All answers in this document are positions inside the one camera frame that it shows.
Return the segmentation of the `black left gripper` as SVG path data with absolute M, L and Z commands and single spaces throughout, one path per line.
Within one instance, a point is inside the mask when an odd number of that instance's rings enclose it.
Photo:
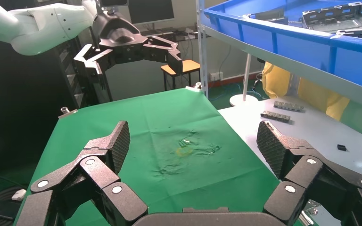
M 115 64 L 149 60 L 167 63 L 179 75 L 183 60 L 178 44 L 158 36 L 144 37 L 119 13 L 102 11 L 92 24 L 99 48 L 84 45 L 75 55 L 78 72 L 93 83 L 107 83 L 105 72 Z

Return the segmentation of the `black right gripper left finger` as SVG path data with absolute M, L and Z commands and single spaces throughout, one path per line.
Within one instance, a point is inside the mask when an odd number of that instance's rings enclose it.
M 128 123 L 119 121 L 108 136 L 90 140 L 73 161 L 37 179 L 16 224 L 63 226 L 90 201 L 110 225 L 133 225 L 148 208 L 119 177 L 130 140 Z

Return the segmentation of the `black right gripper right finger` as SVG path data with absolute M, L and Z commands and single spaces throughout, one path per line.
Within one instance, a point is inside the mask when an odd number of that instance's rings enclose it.
M 280 184 L 263 210 L 293 225 L 311 200 L 321 204 L 343 226 L 362 226 L 362 174 L 326 159 L 307 141 L 281 134 L 261 121 L 257 147 Z

